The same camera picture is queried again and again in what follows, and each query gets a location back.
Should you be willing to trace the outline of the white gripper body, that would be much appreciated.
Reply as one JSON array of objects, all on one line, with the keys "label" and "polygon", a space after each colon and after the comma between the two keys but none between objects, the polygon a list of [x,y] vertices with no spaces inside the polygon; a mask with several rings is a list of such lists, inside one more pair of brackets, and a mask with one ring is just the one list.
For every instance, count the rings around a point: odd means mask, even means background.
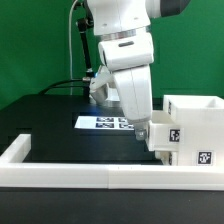
[{"label": "white gripper body", "polygon": [[154,47],[150,35],[101,41],[101,62],[113,75],[123,113],[132,124],[147,122],[152,114],[150,64]]}]

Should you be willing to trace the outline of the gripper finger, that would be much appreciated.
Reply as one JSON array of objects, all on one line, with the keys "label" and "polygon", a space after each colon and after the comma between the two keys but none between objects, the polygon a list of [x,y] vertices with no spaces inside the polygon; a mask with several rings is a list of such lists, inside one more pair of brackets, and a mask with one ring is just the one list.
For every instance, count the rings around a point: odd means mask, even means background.
[{"label": "gripper finger", "polygon": [[137,140],[145,140],[147,138],[147,125],[145,122],[136,123],[134,130]]}]

